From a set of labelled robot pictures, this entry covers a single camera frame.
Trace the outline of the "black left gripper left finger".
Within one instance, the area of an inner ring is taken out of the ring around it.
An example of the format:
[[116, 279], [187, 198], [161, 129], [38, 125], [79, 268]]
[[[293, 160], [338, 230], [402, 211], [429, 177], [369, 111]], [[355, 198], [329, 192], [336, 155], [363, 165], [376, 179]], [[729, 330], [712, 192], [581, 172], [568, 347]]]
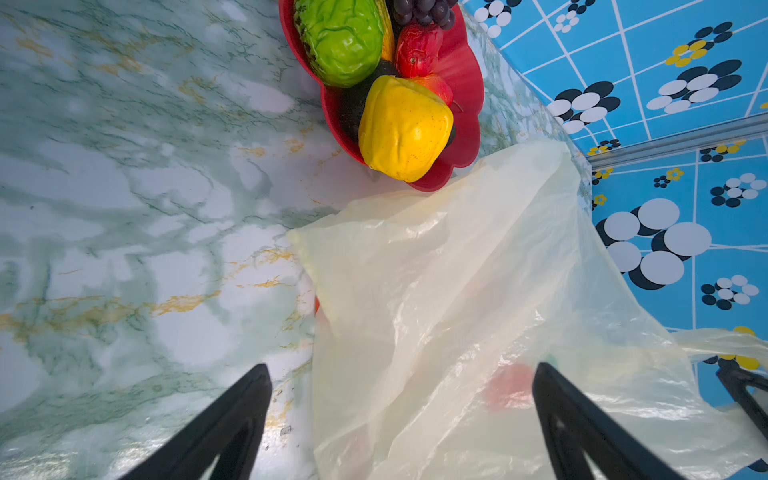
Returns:
[[243, 375], [125, 479], [248, 479], [273, 392], [265, 364]]

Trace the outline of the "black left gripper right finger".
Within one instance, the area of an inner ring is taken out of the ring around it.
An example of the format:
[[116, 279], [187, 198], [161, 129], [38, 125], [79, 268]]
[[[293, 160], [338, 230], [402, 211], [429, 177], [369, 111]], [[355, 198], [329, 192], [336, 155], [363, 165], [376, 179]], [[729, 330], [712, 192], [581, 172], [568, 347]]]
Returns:
[[552, 365], [538, 364], [532, 394], [555, 477], [679, 479]]

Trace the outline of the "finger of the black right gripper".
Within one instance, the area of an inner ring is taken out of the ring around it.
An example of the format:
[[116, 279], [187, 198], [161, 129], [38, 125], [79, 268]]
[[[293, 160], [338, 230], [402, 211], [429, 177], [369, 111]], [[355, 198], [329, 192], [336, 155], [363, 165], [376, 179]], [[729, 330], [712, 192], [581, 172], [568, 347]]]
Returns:
[[767, 378], [742, 369], [737, 362], [720, 362], [716, 375], [732, 399], [767, 438]]

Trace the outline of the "translucent cream plastic bag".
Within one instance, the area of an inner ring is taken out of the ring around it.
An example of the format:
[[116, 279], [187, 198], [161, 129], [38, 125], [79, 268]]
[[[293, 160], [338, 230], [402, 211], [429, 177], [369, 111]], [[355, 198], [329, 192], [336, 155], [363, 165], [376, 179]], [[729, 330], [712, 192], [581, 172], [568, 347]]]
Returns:
[[314, 458], [323, 479], [550, 479], [532, 397], [547, 362], [676, 472], [724, 479], [767, 455], [692, 364], [767, 356], [671, 333], [629, 290], [578, 201], [562, 142], [479, 160], [440, 191], [350, 203], [289, 235], [321, 306]]

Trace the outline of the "yellow bell pepper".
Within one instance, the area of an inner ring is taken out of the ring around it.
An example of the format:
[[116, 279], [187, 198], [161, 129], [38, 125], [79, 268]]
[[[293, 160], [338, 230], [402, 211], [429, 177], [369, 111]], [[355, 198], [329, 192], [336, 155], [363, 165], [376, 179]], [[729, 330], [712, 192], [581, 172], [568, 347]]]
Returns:
[[368, 92], [358, 145], [369, 168], [414, 183], [443, 152], [453, 126], [453, 112], [434, 92], [409, 79], [384, 75]]

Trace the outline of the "red flower-shaped plate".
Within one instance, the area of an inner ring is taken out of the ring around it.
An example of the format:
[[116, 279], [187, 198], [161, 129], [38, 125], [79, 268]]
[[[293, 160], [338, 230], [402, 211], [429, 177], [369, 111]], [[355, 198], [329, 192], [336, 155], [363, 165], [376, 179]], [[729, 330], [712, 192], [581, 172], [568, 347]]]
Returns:
[[[344, 132], [339, 114], [342, 107], [342, 90], [328, 87], [311, 72], [308, 57], [302, 46], [300, 35], [293, 23], [294, 2], [280, 0], [279, 16], [288, 45], [301, 67], [320, 86], [322, 110], [328, 128], [339, 146], [358, 163], [363, 162], [358, 144]], [[456, 168], [470, 166], [477, 158], [481, 146], [481, 130], [478, 116], [484, 104], [484, 82], [480, 67], [468, 45], [467, 29], [461, 8], [452, 8], [456, 15], [454, 27], [444, 35], [436, 66], [440, 76], [454, 93], [451, 110], [457, 136], [447, 146], [428, 173], [411, 184], [422, 192], [435, 192], [444, 187]]]

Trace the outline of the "green bumpy fruit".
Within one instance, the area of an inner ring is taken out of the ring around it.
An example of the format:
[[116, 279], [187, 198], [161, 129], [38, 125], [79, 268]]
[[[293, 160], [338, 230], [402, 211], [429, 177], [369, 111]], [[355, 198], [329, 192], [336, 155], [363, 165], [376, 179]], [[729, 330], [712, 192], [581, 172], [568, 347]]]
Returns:
[[382, 58], [385, 27], [374, 0], [296, 1], [293, 20], [313, 73], [328, 86], [361, 83]]

